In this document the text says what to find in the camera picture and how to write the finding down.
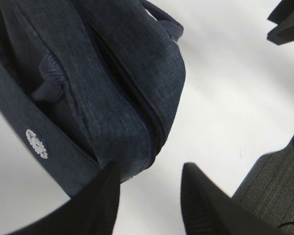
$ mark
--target navy blue backpack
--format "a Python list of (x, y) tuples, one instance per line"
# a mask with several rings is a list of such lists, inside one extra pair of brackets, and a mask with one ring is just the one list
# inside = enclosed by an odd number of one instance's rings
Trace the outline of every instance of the navy blue backpack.
[(0, 0), (0, 112), (73, 197), (152, 166), (185, 81), (183, 27), (146, 0)]

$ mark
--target backpack handle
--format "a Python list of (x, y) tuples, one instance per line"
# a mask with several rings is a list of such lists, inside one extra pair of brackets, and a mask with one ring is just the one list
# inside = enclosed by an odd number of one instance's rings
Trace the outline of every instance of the backpack handle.
[(151, 2), (147, 0), (139, 0), (139, 2), (158, 20), (159, 24), (161, 24), (162, 27), (167, 31), (169, 37), (177, 42), (178, 39), (183, 35), (184, 27), (172, 16), (170, 16), (168, 13), (161, 10)]

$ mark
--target embroidered logo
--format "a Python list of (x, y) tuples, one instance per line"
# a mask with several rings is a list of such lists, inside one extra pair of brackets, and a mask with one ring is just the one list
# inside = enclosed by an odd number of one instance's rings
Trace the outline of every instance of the embroidered logo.
[(31, 130), (26, 130), (26, 137), (30, 143), (30, 145), (33, 147), (35, 152), (40, 155), (43, 159), (48, 158), (47, 151), (43, 145), (43, 143), (36, 137), (36, 134), (32, 132)]

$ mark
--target cable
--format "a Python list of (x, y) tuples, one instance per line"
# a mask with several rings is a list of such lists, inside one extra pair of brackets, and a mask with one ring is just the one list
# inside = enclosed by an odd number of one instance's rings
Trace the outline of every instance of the cable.
[(282, 227), (284, 227), (284, 226), (292, 225), (292, 224), (294, 224), (294, 222), (283, 223), (283, 224), (280, 224), (280, 225), (278, 226), (278, 228), (280, 229), (280, 228), (282, 228)]

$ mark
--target backpack strap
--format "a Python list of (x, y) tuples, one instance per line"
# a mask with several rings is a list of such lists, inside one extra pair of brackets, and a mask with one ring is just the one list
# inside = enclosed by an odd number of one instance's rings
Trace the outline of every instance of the backpack strap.
[(36, 102), (55, 103), (63, 94), (65, 72), (53, 54), (47, 54), (39, 65), (45, 82), (31, 94)]
[(162, 27), (167, 31), (169, 37), (177, 42), (178, 39), (183, 35), (184, 27), (168, 13), (161, 10), (151, 2), (147, 0), (139, 0), (139, 2), (158, 20), (159, 24), (161, 24)]

